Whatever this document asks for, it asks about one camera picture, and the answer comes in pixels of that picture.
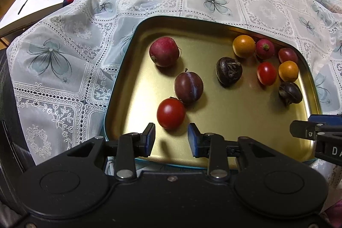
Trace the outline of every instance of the fruit plate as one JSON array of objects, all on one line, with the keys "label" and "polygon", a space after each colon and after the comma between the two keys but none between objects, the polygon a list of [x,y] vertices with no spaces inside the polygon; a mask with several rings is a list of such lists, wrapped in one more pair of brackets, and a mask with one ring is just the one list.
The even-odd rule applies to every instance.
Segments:
[{"label": "fruit plate", "polygon": [[[243,74],[229,88],[220,85],[216,62],[223,56],[237,59],[233,52],[234,38],[241,34],[272,41],[276,53],[281,47],[292,48],[299,57],[299,78],[296,84],[303,101],[285,107],[278,94],[280,78],[264,87],[257,78],[260,61],[254,56],[239,59]],[[158,68],[149,56],[150,45],[158,38],[173,38],[181,51],[174,66]],[[268,60],[276,69],[277,57]],[[164,130],[157,122],[160,102],[170,96],[178,74],[189,71],[203,80],[201,98],[186,109],[182,125],[173,131]],[[119,69],[104,121],[108,139],[117,139],[129,132],[143,132],[148,123],[156,125],[156,140],[148,160],[181,166],[207,167],[208,159],[194,158],[187,138],[187,127],[194,122],[202,133],[221,134],[236,141],[249,136],[299,161],[313,158],[314,141],[294,138],[289,127],[293,120],[307,120],[321,114],[321,108],[309,67],[304,57],[292,46],[245,29],[189,18],[156,16],[141,22],[132,37]],[[229,158],[236,168],[235,159]]]}]

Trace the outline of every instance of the white lace tablecloth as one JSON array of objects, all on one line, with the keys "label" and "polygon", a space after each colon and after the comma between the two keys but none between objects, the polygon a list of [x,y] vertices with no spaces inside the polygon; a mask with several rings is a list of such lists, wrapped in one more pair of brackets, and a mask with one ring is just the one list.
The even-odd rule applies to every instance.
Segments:
[{"label": "white lace tablecloth", "polygon": [[[221,22],[295,46],[312,70],[323,111],[340,113],[341,13],[340,0],[75,0],[7,50],[32,156],[41,163],[100,132],[132,34],[155,15]],[[320,160],[313,167],[338,187],[341,168]]]}]

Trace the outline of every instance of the red cherry tomato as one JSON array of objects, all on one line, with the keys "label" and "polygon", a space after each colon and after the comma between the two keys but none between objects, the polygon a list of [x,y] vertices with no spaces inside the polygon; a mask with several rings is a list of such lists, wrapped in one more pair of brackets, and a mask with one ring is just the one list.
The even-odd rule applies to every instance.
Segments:
[{"label": "red cherry tomato", "polygon": [[263,85],[272,85],[276,81],[277,71],[274,66],[269,62],[262,62],[256,71],[259,81]]},{"label": "red cherry tomato", "polygon": [[182,102],[175,98],[163,100],[157,109],[158,123],[165,129],[179,127],[185,118],[185,108]]}]

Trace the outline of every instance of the knife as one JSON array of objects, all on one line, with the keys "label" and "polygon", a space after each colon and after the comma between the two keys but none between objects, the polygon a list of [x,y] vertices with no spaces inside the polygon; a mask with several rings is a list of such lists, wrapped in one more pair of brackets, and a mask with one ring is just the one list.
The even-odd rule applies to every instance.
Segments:
[{"label": "knife", "polygon": [[25,3],[23,4],[23,6],[20,8],[20,10],[19,10],[19,12],[18,12],[18,15],[20,14],[21,10],[23,10],[23,8],[24,8],[24,6],[25,6],[25,4],[26,4],[27,1],[28,1],[28,0],[26,0]]}]

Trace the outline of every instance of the metal screw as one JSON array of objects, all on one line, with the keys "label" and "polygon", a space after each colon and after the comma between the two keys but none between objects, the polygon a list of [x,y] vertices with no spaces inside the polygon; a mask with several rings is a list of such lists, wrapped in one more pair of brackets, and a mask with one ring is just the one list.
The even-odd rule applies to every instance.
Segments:
[{"label": "metal screw", "polygon": [[214,178],[224,178],[228,175],[227,171],[222,170],[222,169],[215,169],[210,172],[210,175]]},{"label": "metal screw", "polygon": [[127,179],[133,176],[133,172],[129,169],[122,169],[117,171],[116,175],[122,179]]},{"label": "metal screw", "polygon": [[172,175],[172,176],[169,176],[169,177],[168,177],[168,181],[170,181],[170,182],[175,182],[175,181],[177,181],[177,180],[178,180],[178,177],[177,177],[177,176]]}]

